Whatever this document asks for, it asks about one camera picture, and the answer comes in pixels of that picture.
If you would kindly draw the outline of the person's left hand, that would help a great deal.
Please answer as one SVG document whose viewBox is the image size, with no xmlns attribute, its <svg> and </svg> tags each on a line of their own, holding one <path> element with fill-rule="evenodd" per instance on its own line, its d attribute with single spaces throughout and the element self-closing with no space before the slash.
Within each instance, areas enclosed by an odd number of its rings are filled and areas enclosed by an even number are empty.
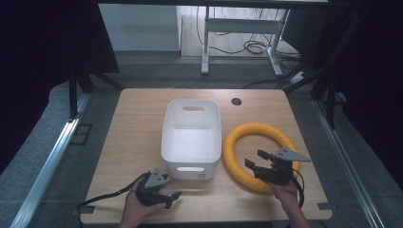
<svg viewBox="0 0 403 228">
<path fill-rule="evenodd" d="M 151 206 L 142 205 L 135 195 L 137 186 L 138 184 L 135 184 L 131 187 L 125 197 L 125 207 L 122 218 L 138 218 L 143 222 L 148 216 L 163 210 L 164 205 L 162 203 Z"/>
</svg>

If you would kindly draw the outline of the person's right hand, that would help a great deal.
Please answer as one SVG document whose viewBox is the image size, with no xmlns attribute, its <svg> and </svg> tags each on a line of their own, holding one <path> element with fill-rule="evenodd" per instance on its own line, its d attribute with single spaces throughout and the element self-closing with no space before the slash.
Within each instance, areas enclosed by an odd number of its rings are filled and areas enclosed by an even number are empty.
<svg viewBox="0 0 403 228">
<path fill-rule="evenodd" d="M 291 181 L 284 184 L 270 183 L 270 186 L 284 208 L 298 208 L 297 187 Z"/>
</svg>

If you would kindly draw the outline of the white power strip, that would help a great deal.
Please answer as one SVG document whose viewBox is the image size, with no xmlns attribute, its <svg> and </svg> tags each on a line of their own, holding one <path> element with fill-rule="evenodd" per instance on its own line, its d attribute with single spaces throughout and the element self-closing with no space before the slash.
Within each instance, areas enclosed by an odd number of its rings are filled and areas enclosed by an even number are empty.
<svg viewBox="0 0 403 228">
<path fill-rule="evenodd" d="M 297 73 L 291 80 L 290 83 L 293 85 L 299 81 L 301 81 L 302 79 L 304 79 L 306 76 L 306 73 L 303 71 L 300 71 L 299 73 Z"/>
</svg>

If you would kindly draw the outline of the black stand legs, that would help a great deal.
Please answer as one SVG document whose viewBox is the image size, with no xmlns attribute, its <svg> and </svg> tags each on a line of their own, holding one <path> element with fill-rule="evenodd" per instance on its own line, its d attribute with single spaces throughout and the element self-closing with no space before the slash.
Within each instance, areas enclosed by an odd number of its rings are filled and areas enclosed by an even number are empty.
<svg viewBox="0 0 403 228">
<path fill-rule="evenodd" d="M 115 80 L 111 79 L 104 73 L 101 72 L 93 72 L 92 73 L 96 78 L 101 81 L 107 83 L 108 85 L 118 89 L 123 90 L 125 87 Z M 68 96 L 69 96 L 69 118 L 68 120 L 72 122 L 73 120 L 78 118 L 78 108 L 79 108 L 79 100 L 77 94 L 77 86 L 79 86 L 82 91 L 87 95 L 91 93 L 95 86 L 90 79 L 91 73 L 82 73 L 76 70 L 73 70 L 69 73 L 68 76 Z"/>
<path fill-rule="evenodd" d="M 327 64 L 320 70 L 303 77 L 295 84 L 284 88 L 283 91 L 288 94 L 302 86 L 311 83 L 312 81 L 317 81 L 311 89 L 310 96 L 314 101 L 316 101 L 320 100 L 324 94 L 327 94 L 327 100 L 325 103 L 325 123 L 327 123 L 332 129 L 334 129 L 334 111 L 336 104 L 335 79 L 335 65 Z"/>
</svg>

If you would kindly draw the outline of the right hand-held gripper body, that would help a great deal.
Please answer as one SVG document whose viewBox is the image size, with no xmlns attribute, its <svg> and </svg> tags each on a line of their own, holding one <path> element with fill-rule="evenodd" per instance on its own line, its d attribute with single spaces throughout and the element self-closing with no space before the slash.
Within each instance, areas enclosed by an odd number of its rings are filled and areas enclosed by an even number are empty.
<svg viewBox="0 0 403 228">
<path fill-rule="evenodd" d="M 293 177 L 293 162 L 311 161 L 308 157 L 287 147 L 282 147 L 278 151 L 269 154 L 271 154 L 271 166 L 257 166 L 257 171 L 254 175 L 257 179 L 274 184 L 287 183 Z"/>
</svg>

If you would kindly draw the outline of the white metal desk frame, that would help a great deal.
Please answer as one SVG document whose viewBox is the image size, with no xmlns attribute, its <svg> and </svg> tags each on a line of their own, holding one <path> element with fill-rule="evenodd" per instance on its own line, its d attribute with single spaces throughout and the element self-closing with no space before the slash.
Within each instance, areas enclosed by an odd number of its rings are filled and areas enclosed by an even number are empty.
<svg viewBox="0 0 403 228">
<path fill-rule="evenodd" d="M 209 46 L 209 34 L 213 32 L 229 32 L 272 35 L 273 40 L 270 42 L 266 52 L 275 75 L 282 77 L 283 72 L 280 68 L 276 52 L 288 13 L 289 10 L 284 9 L 278 20 L 216 18 L 210 16 L 210 8 L 206 7 L 201 53 L 201 73 L 206 75 L 209 72 L 209 50 L 211 48 Z"/>
</svg>

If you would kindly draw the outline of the black curtain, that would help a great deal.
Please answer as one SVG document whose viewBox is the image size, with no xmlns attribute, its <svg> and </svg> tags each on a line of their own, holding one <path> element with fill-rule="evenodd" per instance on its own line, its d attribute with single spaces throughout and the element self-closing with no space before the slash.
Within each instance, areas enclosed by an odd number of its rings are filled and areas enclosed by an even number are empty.
<svg viewBox="0 0 403 228">
<path fill-rule="evenodd" d="M 294 9 L 297 45 L 316 72 L 335 65 L 343 112 L 403 191 L 403 0 L 328 0 Z"/>
<path fill-rule="evenodd" d="M 0 0 L 0 174 L 55 86 L 118 71 L 97 0 Z"/>
</svg>

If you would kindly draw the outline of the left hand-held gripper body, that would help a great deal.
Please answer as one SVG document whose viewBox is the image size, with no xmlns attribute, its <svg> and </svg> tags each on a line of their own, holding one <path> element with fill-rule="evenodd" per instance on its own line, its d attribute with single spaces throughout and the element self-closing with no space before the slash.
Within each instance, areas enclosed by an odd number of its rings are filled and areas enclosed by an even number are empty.
<svg viewBox="0 0 403 228">
<path fill-rule="evenodd" d="M 158 203 L 164 203 L 166 195 L 159 191 L 166 184 L 167 175 L 162 174 L 158 168 L 142 174 L 136 189 L 136 197 L 144 206 L 151 206 Z"/>
</svg>

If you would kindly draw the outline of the aluminium floor rail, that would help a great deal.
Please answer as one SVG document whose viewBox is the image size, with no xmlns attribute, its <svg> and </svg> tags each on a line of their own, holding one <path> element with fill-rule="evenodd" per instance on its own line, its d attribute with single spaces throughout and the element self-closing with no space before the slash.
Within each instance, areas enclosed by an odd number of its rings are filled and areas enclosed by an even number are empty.
<svg viewBox="0 0 403 228">
<path fill-rule="evenodd" d="M 80 119 L 76 118 L 69 120 L 65 124 L 40 173 L 31 186 L 27 197 L 10 225 L 10 228 L 28 228 L 79 122 Z"/>
<path fill-rule="evenodd" d="M 371 228 L 385 228 L 385 224 L 378 213 L 374 201 L 371 198 L 369 192 L 364 187 L 360 177 L 358 176 L 350 158 L 348 157 L 347 151 L 342 144 L 340 138 L 338 137 L 336 131 L 332 129 L 331 125 L 328 123 L 325 110 L 320 105 L 318 101 L 312 100 L 312 105 L 320 119 L 320 122 L 326 132 L 329 141 L 335 150 L 335 153 L 339 159 L 340 165 L 352 186 L 355 196 L 362 208 L 362 211 L 367 218 Z"/>
</svg>

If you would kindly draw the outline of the white plastic storage bin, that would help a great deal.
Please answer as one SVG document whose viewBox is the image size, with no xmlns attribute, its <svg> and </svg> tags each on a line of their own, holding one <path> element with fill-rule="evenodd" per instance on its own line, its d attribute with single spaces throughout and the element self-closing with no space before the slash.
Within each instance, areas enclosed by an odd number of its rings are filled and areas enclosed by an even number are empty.
<svg viewBox="0 0 403 228">
<path fill-rule="evenodd" d="M 177 180 L 210 180 L 221 158 L 221 114 L 213 101 L 178 99 L 166 109 L 161 154 Z"/>
</svg>

